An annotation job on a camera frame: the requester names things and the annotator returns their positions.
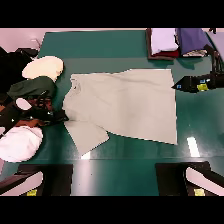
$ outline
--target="dark green cloth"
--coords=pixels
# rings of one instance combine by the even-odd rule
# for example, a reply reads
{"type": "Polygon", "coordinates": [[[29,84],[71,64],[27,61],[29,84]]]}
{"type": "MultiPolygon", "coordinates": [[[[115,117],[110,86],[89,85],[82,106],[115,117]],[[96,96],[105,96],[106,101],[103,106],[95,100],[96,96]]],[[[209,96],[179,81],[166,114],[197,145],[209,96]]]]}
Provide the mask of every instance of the dark green cloth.
{"type": "Polygon", "coordinates": [[[56,85],[51,78],[40,76],[35,79],[25,80],[12,85],[7,94],[15,100],[19,97],[39,96],[46,90],[49,90],[47,96],[53,97],[56,85]]]}

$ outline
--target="purple folded cloth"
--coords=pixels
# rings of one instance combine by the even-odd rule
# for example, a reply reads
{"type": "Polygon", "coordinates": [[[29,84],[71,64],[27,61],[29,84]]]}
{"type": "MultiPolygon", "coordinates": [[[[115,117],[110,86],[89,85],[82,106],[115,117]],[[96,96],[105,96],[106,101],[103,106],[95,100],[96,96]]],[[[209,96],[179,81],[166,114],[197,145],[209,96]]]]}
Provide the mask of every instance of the purple folded cloth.
{"type": "Polygon", "coordinates": [[[191,51],[203,50],[206,44],[212,47],[201,28],[177,28],[177,35],[182,55],[191,51]]]}

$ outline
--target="yellow label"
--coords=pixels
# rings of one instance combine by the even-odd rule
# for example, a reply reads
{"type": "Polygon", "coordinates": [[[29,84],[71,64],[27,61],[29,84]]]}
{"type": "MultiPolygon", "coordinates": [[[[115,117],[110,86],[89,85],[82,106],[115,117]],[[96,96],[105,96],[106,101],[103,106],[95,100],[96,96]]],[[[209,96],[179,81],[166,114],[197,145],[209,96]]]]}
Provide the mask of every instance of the yellow label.
{"type": "Polygon", "coordinates": [[[27,196],[37,196],[37,190],[31,190],[27,192],[27,196]]]}
{"type": "Polygon", "coordinates": [[[207,84],[200,84],[200,85],[197,85],[197,87],[198,87],[199,91],[206,91],[206,90],[208,90],[207,84]]]}
{"type": "Polygon", "coordinates": [[[205,196],[205,191],[204,189],[194,189],[194,194],[195,196],[205,196]]]}

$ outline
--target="yellow sticker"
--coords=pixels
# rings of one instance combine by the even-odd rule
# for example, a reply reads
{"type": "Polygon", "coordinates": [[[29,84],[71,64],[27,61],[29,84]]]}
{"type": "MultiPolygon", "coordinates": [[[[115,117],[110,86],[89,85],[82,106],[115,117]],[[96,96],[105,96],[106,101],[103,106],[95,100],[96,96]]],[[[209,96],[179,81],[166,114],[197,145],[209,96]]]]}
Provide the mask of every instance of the yellow sticker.
{"type": "Polygon", "coordinates": [[[207,84],[200,84],[200,85],[197,85],[197,87],[198,87],[199,91],[206,91],[206,90],[208,90],[207,84]]]}
{"type": "Polygon", "coordinates": [[[205,196],[205,191],[204,189],[194,189],[194,194],[195,196],[205,196]]]}
{"type": "Polygon", "coordinates": [[[27,192],[27,196],[37,196],[37,190],[31,190],[27,192]]]}

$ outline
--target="green table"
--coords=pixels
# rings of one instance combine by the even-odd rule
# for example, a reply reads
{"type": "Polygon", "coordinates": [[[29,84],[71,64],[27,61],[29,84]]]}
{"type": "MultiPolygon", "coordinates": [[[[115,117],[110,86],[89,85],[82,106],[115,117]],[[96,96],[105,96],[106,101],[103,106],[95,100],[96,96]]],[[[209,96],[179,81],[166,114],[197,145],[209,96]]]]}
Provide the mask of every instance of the green table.
{"type": "MultiPolygon", "coordinates": [[[[169,68],[176,82],[185,75],[202,75],[211,70],[209,57],[148,61],[142,30],[46,33],[39,57],[47,55],[57,56],[65,64],[56,82],[53,104],[57,109],[71,87],[70,77],[74,73],[169,68]]],[[[91,151],[90,161],[83,161],[66,128],[59,124],[43,129],[43,143],[26,163],[73,163],[72,195],[158,195],[155,163],[195,161],[187,143],[188,137],[194,137],[200,160],[209,161],[214,171],[224,175],[223,93],[223,89],[198,94],[176,92],[177,146],[109,133],[110,140],[91,151]],[[89,175],[79,176],[82,171],[89,175]]],[[[17,167],[18,164],[5,163],[0,179],[15,172],[17,167]]]]}

